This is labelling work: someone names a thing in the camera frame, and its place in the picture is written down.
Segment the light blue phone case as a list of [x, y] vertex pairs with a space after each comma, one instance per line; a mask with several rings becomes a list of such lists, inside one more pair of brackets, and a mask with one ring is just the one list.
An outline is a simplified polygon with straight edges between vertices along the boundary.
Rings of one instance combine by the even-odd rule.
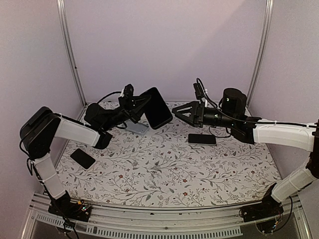
[[127, 120], [126, 122], [126, 130], [138, 135], [145, 135], [145, 133], [148, 131], [149, 126], [144, 123], [134, 123], [131, 120]]

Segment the black phone with white edge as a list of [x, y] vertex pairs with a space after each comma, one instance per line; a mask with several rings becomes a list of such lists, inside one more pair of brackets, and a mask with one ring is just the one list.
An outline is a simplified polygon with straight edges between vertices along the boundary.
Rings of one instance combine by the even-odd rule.
[[70, 157], [85, 170], [89, 170], [96, 163], [92, 156], [79, 148], [72, 152]]

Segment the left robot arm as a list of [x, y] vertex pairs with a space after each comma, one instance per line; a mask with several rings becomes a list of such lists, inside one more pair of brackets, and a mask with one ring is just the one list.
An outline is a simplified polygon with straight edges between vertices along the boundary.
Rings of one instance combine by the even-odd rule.
[[113, 110], [107, 110], [99, 103], [91, 103], [84, 116], [86, 123], [54, 113], [48, 107], [41, 107], [20, 129], [19, 148], [27, 155], [31, 162], [30, 170], [37, 173], [39, 182], [63, 216], [70, 216], [74, 212], [74, 205], [64, 198], [67, 191], [53, 165], [51, 144], [55, 138], [61, 138], [105, 149], [113, 137], [108, 131], [127, 120], [137, 123], [151, 96], [121, 96], [118, 100], [119, 106]]

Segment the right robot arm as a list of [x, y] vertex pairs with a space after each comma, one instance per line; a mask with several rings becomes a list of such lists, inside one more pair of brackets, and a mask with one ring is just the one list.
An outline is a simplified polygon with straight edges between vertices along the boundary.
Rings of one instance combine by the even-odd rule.
[[249, 117], [245, 114], [247, 97], [240, 90], [227, 88], [220, 101], [207, 107], [210, 99], [198, 83], [194, 84], [197, 100], [175, 107], [172, 113], [192, 127], [217, 126], [247, 144], [269, 143], [300, 148], [310, 153], [309, 160], [266, 192], [258, 213], [268, 217], [277, 205], [319, 178], [319, 126], [317, 123], [290, 123]]

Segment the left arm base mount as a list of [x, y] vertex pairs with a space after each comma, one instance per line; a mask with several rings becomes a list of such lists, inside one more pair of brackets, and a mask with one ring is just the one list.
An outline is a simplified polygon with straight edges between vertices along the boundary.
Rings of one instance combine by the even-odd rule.
[[55, 201], [51, 202], [48, 212], [58, 216], [64, 216], [82, 222], [88, 222], [91, 216], [92, 206], [83, 201]]

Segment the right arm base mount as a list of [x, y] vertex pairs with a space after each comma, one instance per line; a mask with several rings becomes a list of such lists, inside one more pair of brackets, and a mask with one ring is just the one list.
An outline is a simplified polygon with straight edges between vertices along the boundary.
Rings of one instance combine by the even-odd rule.
[[239, 216], [244, 222], [256, 222], [256, 228], [262, 234], [272, 234], [279, 224], [284, 210], [281, 204], [271, 206], [267, 203], [258, 203], [243, 206]]

